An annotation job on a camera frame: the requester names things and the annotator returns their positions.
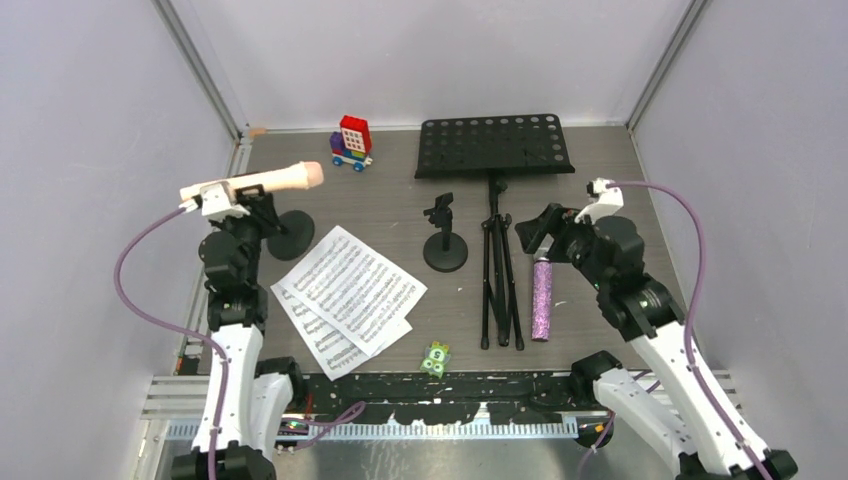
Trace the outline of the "black microphone stand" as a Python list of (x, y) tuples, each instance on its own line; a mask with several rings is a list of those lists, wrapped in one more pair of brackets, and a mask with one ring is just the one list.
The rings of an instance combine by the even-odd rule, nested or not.
[[(262, 188), (255, 185), (248, 188)], [(281, 261), (294, 260), (303, 255), (312, 243), (315, 234), (313, 218), (303, 210), (289, 210), (279, 214), (285, 232), (267, 239), (268, 252)]]
[(439, 195), (434, 206), (423, 211), (428, 222), (439, 232), (430, 236), (423, 247), (425, 263), (441, 273), (459, 270), (468, 259), (468, 246), (465, 240), (453, 232), (453, 213), (450, 208), (454, 200), (452, 192)]

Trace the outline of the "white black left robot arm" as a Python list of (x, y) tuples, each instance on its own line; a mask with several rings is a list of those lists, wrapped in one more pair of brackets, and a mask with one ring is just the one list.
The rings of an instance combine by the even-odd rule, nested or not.
[(208, 187), (198, 199), (213, 227), (198, 248), (213, 360), (199, 428), (170, 476), (273, 479), (283, 413), (298, 412), (307, 398), (293, 358), (259, 357), (268, 318), (268, 293), (258, 283), (262, 243), (286, 230), (260, 187)]

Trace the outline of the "purple glitter microphone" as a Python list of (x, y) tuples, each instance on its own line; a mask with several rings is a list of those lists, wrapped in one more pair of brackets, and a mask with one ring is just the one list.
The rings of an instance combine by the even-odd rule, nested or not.
[(535, 342), (547, 342), (550, 335), (551, 301), (553, 285), (552, 263), (547, 257), (539, 257), (533, 263), (533, 298), (531, 338)]

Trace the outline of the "black music stand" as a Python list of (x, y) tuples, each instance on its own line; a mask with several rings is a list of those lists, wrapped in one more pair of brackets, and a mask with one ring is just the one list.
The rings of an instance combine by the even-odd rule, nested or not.
[(559, 117), (552, 113), (429, 119), (421, 124), (415, 179), (487, 181), (488, 216), (481, 223), (481, 349), (490, 345), (490, 320), (499, 346), (525, 349), (509, 245), (512, 219), (499, 203), (508, 188), (505, 178), (575, 172)]

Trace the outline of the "beige microphone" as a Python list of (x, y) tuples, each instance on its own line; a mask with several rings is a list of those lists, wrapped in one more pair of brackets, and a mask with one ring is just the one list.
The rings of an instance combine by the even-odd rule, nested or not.
[(245, 174), (225, 179), (196, 183), (179, 190), (180, 199), (186, 201), (200, 193), (200, 190), (212, 184), (226, 183), (233, 190), (261, 185), (265, 192), (286, 189), (306, 190), (324, 182), (322, 165), (319, 162), (299, 162), (294, 165), (253, 174)]

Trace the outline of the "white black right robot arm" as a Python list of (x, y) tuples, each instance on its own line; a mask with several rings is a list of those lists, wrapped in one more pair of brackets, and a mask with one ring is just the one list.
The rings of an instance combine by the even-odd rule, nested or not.
[(677, 479), (791, 479), (799, 467), (770, 448), (739, 414), (685, 337), (684, 313), (669, 290), (644, 270), (644, 241), (621, 216), (582, 220), (550, 204), (515, 226), (524, 252), (543, 245), (546, 258), (567, 263), (595, 288), (603, 318), (646, 362), (671, 404), (648, 393), (609, 352), (571, 368), (571, 397), (584, 410), (601, 405), (625, 421)]

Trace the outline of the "sheet music page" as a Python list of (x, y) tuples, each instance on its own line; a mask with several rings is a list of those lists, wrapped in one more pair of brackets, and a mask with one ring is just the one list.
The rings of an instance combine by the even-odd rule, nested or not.
[(282, 286), (274, 284), (271, 291), (330, 381), (350, 374), (412, 331), (409, 322), (402, 320), (398, 326), (390, 329), (388, 340), (374, 354), (366, 354), (340, 330), (322, 320)]
[(278, 285), (369, 356), (427, 292), (420, 280), (339, 225)]

